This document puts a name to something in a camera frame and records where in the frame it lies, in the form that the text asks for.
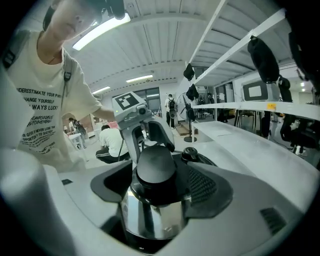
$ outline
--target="white shelf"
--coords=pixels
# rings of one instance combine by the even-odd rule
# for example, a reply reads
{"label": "white shelf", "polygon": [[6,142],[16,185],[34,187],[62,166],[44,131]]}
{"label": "white shelf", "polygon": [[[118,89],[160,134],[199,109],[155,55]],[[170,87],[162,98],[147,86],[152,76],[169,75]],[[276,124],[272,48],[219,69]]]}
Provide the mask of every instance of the white shelf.
{"label": "white shelf", "polygon": [[192,106],[193,109],[237,109],[270,111],[320,121],[320,106],[280,101],[241,101]]}
{"label": "white shelf", "polygon": [[231,47],[225,54],[223,54],[215,63],[213,63],[207,70],[203,72],[195,81],[196,85],[201,79],[211,73],[213,70],[217,69],[222,63],[226,62],[232,56],[239,51],[241,51],[251,40],[251,36],[259,36],[269,29],[273,28],[276,24],[281,22],[286,18],[285,10],[280,9],[275,14],[267,18],[264,22],[258,25],[256,28],[252,29],[248,34],[246,34],[239,42],[237,42],[233,47]]}

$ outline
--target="person standing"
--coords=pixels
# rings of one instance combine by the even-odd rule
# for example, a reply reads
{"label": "person standing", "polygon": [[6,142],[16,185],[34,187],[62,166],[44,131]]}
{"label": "person standing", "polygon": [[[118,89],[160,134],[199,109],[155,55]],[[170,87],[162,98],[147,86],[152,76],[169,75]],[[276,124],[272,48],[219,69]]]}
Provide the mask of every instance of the person standing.
{"label": "person standing", "polygon": [[172,97],[172,94],[168,95],[168,98],[164,102],[164,106],[166,107],[166,122],[168,126],[170,126],[170,121],[171,121],[171,129],[174,129],[175,120],[171,118],[170,111],[176,111],[176,103],[174,98]]}
{"label": "person standing", "polygon": [[100,24],[106,8],[105,0],[52,0],[43,30],[18,31],[9,48],[24,36],[19,55],[12,63],[10,49],[2,60],[13,86],[34,110],[18,149],[58,172],[85,168],[63,132],[62,116],[71,114],[80,120],[93,114],[115,120],[114,112],[92,95],[79,63],[63,47],[66,41]]}
{"label": "person standing", "polygon": [[85,135],[86,135],[86,129],[84,126],[76,119],[73,119],[72,117],[69,118],[69,128],[70,132],[74,132],[75,134],[81,134],[80,138],[82,140],[82,145],[86,149],[86,141],[85,141]]}
{"label": "person standing", "polygon": [[109,125],[103,125],[99,139],[101,150],[95,153],[97,159],[112,164],[130,157],[126,142],[122,139],[119,129],[111,129]]}

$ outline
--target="window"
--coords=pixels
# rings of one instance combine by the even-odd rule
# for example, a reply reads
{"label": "window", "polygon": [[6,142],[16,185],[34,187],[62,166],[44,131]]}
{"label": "window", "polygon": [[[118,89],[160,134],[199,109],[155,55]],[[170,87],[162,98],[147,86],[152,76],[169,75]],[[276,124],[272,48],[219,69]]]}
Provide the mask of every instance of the window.
{"label": "window", "polygon": [[226,83],[215,88],[216,103],[234,102],[234,86],[232,83]]}

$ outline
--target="desk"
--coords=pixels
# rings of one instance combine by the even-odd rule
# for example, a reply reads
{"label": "desk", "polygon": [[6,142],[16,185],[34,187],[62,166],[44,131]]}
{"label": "desk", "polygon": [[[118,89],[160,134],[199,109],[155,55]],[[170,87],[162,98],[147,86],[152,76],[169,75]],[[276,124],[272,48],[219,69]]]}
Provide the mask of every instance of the desk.
{"label": "desk", "polygon": [[194,123],[193,126],[227,150],[257,178],[306,212],[320,179],[319,171],[311,164],[272,141],[230,124],[211,121]]}
{"label": "desk", "polygon": [[83,152],[84,160],[88,161],[87,156],[86,156],[86,152],[85,152],[85,148],[84,148],[84,144],[82,143],[82,139],[80,138],[80,136],[81,136],[81,133],[72,134],[69,136],[69,139],[73,142],[73,144],[76,144],[76,139],[79,140],[79,143],[81,145],[81,150]]}

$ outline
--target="white t-shirt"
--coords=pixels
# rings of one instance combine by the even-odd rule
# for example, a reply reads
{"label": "white t-shirt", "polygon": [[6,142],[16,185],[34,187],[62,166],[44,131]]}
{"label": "white t-shirt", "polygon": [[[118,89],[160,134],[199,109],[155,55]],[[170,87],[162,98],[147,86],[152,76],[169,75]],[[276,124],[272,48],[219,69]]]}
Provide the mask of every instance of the white t-shirt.
{"label": "white t-shirt", "polygon": [[[101,146],[109,147],[110,156],[117,158],[122,144],[122,137],[118,129],[104,129],[100,132],[100,144]],[[125,153],[128,153],[128,148],[126,142],[123,142],[120,156],[123,156]]]}
{"label": "white t-shirt", "polygon": [[72,133],[73,131],[75,131],[74,123],[73,123],[73,122],[69,122],[69,130],[70,130],[70,133]]}
{"label": "white t-shirt", "polygon": [[63,132],[62,116],[71,113],[80,120],[102,105],[91,94],[84,73],[75,62],[67,86],[69,93],[61,108],[65,50],[62,50],[62,63],[43,63],[37,52],[39,35],[39,32],[31,32],[18,59],[8,69],[17,91],[34,110],[18,149],[33,154],[42,164],[53,166],[58,172],[68,172],[81,158]]}
{"label": "white t-shirt", "polygon": [[170,108],[169,108],[169,101],[173,100],[174,98],[166,98],[164,105],[166,106],[166,111],[170,112]]}

